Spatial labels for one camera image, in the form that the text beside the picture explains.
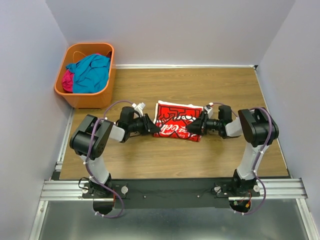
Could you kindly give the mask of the white red printed t-shirt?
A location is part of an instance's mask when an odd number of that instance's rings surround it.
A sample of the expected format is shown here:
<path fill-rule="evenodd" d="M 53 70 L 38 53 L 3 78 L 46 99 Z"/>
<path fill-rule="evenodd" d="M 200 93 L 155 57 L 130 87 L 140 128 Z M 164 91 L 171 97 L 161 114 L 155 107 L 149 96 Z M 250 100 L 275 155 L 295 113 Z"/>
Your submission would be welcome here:
<path fill-rule="evenodd" d="M 202 113 L 203 107 L 193 104 L 177 104 L 159 100 L 155 106 L 153 123 L 160 128 L 153 134 L 156 138 L 175 138 L 199 142 L 199 134 L 190 133 L 187 125 L 196 120 Z"/>

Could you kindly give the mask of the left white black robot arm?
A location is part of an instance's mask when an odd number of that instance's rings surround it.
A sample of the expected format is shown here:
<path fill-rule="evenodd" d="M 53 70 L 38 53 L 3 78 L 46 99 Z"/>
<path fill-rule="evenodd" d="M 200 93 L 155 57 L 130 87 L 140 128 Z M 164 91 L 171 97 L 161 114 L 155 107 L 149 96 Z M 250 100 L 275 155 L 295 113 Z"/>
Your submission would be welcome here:
<path fill-rule="evenodd" d="M 143 113 L 144 107 L 144 103 L 123 107 L 115 122 L 88 114 L 73 133 L 69 146 L 83 160 L 89 175 L 88 185 L 81 188 L 84 194 L 106 196 L 114 192 L 111 174 L 103 158 L 109 139 L 125 143 L 133 133 L 151 135 L 160 132 L 160 127 Z"/>

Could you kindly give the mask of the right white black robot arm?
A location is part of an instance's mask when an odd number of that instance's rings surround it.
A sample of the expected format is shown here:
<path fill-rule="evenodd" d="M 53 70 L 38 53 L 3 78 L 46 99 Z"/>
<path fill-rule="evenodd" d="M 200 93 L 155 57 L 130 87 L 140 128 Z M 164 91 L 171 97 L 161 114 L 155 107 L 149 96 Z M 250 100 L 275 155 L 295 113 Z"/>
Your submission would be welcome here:
<path fill-rule="evenodd" d="M 258 180 L 258 169 L 264 153 L 279 136 L 279 128 L 263 107 L 241 109 L 235 120 L 230 106 L 220 104 L 218 119 L 211 119 L 213 104 L 206 105 L 200 116 L 186 126 L 189 133 L 205 135 L 217 131 L 223 139 L 243 136 L 246 141 L 244 154 L 230 180 L 216 183 L 218 197 L 244 196 L 252 193 Z"/>

